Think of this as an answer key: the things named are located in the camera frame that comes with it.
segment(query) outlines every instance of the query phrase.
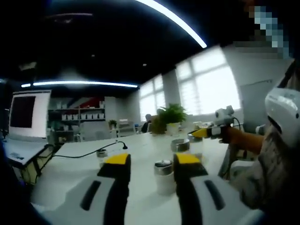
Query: window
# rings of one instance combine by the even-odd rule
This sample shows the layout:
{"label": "window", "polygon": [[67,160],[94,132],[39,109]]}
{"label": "window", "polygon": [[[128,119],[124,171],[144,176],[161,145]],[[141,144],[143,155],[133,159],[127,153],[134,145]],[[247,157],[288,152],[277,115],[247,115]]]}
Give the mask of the window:
{"label": "window", "polygon": [[157,109],[165,107],[165,93],[163,78],[158,75],[140,87],[140,116],[146,121],[147,114],[156,115]]}
{"label": "window", "polygon": [[213,48],[176,67],[180,99],[187,114],[214,113],[232,105],[240,109],[233,73],[221,48]]}

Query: computer monitor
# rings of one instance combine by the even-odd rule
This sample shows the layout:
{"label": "computer monitor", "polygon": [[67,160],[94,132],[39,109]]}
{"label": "computer monitor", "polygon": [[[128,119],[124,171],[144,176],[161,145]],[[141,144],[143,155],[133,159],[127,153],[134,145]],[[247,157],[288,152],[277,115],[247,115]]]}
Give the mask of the computer monitor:
{"label": "computer monitor", "polygon": [[50,90],[13,93],[9,135],[46,137]]}

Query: black ceiling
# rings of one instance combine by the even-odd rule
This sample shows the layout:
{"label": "black ceiling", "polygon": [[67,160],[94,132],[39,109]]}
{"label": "black ceiling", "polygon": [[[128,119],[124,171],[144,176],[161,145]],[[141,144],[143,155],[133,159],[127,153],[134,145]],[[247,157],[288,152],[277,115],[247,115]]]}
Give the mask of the black ceiling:
{"label": "black ceiling", "polygon": [[[157,2],[189,24],[208,47],[246,40],[254,32],[240,1]],[[71,71],[82,79],[142,84],[203,50],[173,21],[134,0],[9,4],[1,7],[1,76],[24,83],[61,80]],[[83,15],[53,16],[67,13]],[[20,64],[32,61],[35,69],[20,71]],[[130,92],[101,89],[119,96]]]}

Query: office desk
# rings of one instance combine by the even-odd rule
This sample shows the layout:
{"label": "office desk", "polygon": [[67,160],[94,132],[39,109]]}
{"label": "office desk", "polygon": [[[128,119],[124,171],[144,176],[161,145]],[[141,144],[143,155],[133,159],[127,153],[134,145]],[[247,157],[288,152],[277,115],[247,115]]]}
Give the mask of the office desk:
{"label": "office desk", "polygon": [[[109,155],[128,152],[131,154],[131,181],[129,198],[125,214],[126,225],[180,225],[181,214],[176,194],[160,196],[156,193],[154,163],[161,159],[172,159],[171,140],[185,138],[187,134],[171,137],[152,136],[149,133],[109,140],[66,143],[57,152],[59,155],[79,156],[94,151],[115,140],[124,141],[128,146],[123,150],[121,143],[107,148]],[[218,140],[204,139],[203,142],[191,143],[191,153],[202,153],[203,164],[209,174],[217,174],[223,162],[227,144]],[[35,190],[32,202],[38,210],[54,210],[60,206],[66,193],[87,176],[99,171],[96,154],[79,159],[53,158],[43,170]]]}

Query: small plant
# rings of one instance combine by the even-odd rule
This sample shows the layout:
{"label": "small plant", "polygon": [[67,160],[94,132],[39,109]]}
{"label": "small plant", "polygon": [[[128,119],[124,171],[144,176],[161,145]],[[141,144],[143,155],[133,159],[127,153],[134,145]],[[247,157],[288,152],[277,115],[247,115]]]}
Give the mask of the small plant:
{"label": "small plant", "polygon": [[112,126],[114,126],[114,127],[116,127],[117,126],[117,121],[115,121],[115,120],[110,120],[109,122],[108,122],[108,124],[112,127]]}
{"label": "small plant", "polygon": [[162,107],[157,113],[164,124],[180,123],[186,120],[185,109],[179,104],[169,104],[168,108]]}

